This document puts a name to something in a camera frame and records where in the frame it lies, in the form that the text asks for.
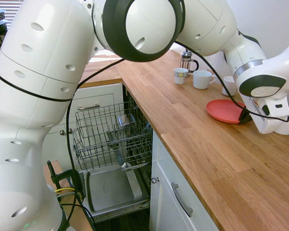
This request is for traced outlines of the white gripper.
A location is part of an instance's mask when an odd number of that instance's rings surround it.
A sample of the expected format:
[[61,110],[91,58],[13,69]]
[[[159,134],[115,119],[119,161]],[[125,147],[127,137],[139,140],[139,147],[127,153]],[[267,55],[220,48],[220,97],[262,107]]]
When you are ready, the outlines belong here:
[[287,98],[278,100],[259,98],[257,102],[253,98],[242,98],[242,100],[246,107],[241,111],[239,124],[245,124],[253,120],[261,134],[275,131],[282,121],[288,119],[289,104]]

